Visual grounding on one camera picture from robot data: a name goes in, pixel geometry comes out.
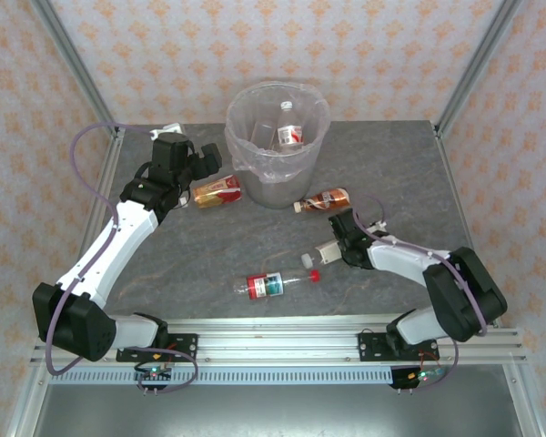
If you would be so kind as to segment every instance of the clear plastic bottle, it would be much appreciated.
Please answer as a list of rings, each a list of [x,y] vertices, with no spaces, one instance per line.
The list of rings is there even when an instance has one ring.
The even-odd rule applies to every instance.
[[[248,295],[250,299],[265,298],[267,296],[281,296],[286,288],[292,288],[304,283],[319,282],[317,270],[293,269],[276,273],[261,273],[260,275],[233,280],[235,294]]]
[[[281,150],[296,150],[303,146],[301,122],[289,101],[281,103],[277,133]]]

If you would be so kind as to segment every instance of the orange floral pattern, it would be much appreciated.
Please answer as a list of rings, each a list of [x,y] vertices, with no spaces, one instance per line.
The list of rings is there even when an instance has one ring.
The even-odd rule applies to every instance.
[[[53,3],[116,119],[206,123],[272,78],[337,120],[436,121],[501,0]]]
[[[525,2],[445,137],[474,244],[509,303],[506,321],[546,410],[546,0]]]
[[[32,292],[77,255],[90,199],[74,181],[68,146],[94,121],[31,2],[0,1],[0,436],[37,335]],[[91,182],[106,145],[96,132],[77,150]]]

